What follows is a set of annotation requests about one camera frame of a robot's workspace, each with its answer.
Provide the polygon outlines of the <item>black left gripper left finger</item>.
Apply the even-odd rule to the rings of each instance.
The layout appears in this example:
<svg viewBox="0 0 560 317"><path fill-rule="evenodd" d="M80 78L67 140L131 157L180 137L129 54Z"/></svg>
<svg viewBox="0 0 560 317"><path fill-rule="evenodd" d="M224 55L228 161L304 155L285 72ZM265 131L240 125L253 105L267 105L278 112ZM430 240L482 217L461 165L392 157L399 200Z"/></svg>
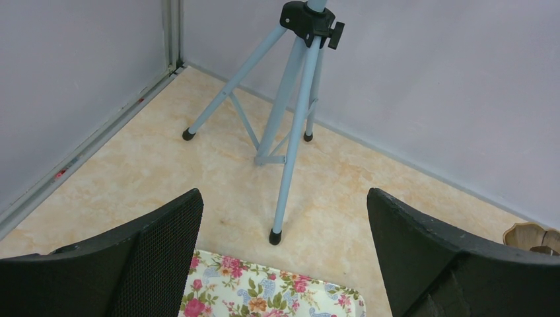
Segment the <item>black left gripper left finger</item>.
<svg viewBox="0 0 560 317"><path fill-rule="evenodd" d="M192 189L49 254L1 260L2 316L177 316L203 215Z"/></svg>

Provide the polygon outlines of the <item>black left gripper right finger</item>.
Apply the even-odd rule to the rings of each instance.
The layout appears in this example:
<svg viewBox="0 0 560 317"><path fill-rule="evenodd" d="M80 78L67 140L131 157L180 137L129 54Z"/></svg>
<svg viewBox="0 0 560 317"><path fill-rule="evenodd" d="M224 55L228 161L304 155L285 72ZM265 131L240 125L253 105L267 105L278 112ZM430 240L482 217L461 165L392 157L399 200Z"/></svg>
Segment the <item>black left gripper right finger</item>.
<svg viewBox="0 0 560 317"><path fill-rule="evenodd" d="M367 211L393 316L558 316L559 258L505 246L379 188Z"/></svg>

